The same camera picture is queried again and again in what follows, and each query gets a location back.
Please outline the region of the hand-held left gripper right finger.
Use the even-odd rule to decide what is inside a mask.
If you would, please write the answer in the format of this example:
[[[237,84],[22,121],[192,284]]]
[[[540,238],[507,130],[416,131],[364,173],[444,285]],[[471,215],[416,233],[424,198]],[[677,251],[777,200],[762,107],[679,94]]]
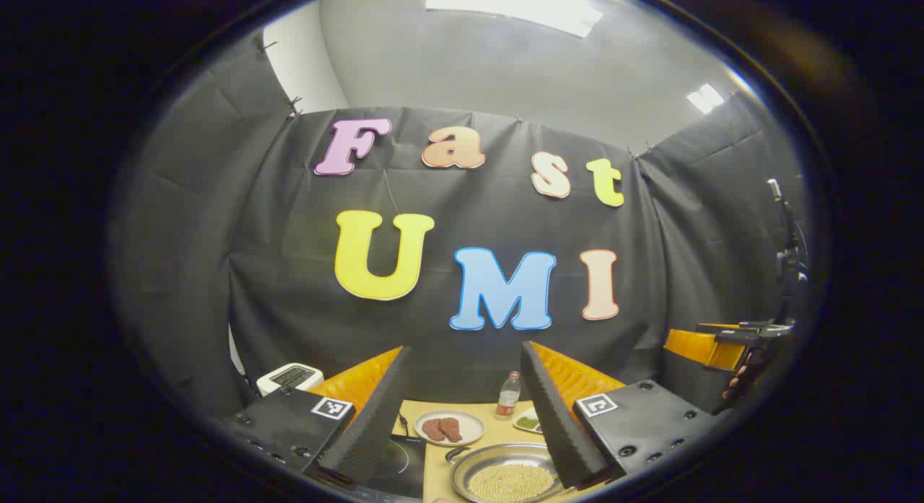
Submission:
[[[533,341],[522,343],[520,372],[568,489],[676,457],[720,423],[656,381],[623,384]]]

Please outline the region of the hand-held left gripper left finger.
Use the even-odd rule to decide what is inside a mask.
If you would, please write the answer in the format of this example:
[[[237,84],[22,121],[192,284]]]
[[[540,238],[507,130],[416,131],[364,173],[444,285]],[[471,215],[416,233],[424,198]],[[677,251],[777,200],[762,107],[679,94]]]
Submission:
[[[241,447],[294,476],[365,484],[405,401],[411,355],[397,346],[316,387],[279,387],[220,423]]]

